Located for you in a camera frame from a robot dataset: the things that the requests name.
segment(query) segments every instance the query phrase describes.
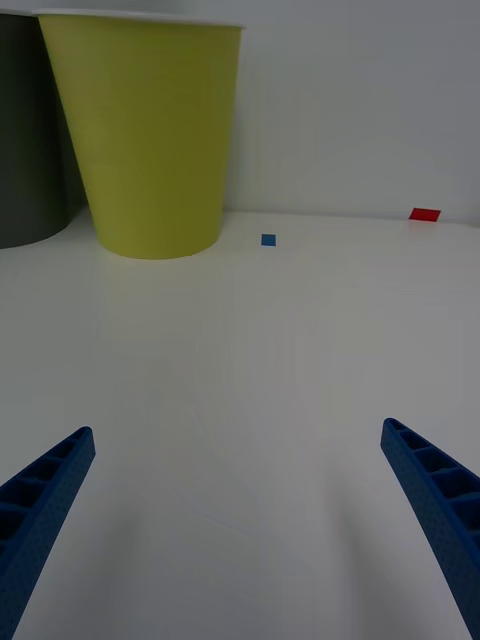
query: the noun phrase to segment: white table surface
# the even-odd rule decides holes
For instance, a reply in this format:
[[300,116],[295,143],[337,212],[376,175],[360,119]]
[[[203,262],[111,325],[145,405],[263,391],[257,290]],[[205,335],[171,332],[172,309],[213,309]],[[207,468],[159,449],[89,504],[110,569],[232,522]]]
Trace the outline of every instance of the white table surface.
[[145,262],[83,216],[1,251],[0,482],[97,445],[15,640],[467,640],[379,441],[480,474],[479,311],[467,226],[230,214]]

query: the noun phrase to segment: white wall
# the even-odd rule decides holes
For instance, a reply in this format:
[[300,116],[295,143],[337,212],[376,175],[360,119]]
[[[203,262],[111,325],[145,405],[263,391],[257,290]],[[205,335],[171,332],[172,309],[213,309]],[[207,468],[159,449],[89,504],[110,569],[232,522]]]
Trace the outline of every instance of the white wall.
[[24,0],[45,3],[248,26],[229,208],[480,218],[474,0]]

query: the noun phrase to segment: white surface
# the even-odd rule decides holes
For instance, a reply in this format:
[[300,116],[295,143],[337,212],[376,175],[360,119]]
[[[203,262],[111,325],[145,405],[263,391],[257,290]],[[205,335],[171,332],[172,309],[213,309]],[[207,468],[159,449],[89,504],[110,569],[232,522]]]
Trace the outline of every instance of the white surface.
[[475,0],[7,0],[246,24],[233,209],[480,217]]
[[314,216],[0,252],[0,482],[97,445],[15,639],[467,640],[379,441],[480,473],[479,273],[480,229]]
[[147,13],[145,11],[120,11],[102,9],[43,9],[35,11],[36,15],[55,16],[87,16],[94,18],[116,18],[118,20],[135,20],[138,22],[162,22],[173,24],[190,24],[211,27],[237,27],[244,29],[244,25],[221,22],[218,20],[207,20],[199,18],[188,18],[168,13]]

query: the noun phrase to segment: yellow paper cup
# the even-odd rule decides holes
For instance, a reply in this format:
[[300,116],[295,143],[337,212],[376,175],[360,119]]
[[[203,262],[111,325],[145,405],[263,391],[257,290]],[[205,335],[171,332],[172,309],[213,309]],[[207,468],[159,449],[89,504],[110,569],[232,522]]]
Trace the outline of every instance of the yellow paper cup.
[[37,12],[101,244],[135,258],[218,238],[241,26]]

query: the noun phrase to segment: cup rim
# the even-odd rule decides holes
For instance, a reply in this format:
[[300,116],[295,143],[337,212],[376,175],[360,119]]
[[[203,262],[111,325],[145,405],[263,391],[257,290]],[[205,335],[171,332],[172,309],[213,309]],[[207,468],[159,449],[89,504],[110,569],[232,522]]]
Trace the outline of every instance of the cup rim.
[[245,25],[222,20],[209,20],[196,16],[178,15],[174,13],[154,13],[147,11],[121,11],[110,9],[35,9],[28,15],[41,16],[79,16],[92,18],[116,18],[135,20],[138,22],[157,22],[165,24],[187,24],[210,27],[233,27],[245,29]]
[[27,18],[34,18],[33,11],[27,9],[4,9],[0,7],[0,16],[26,16]]

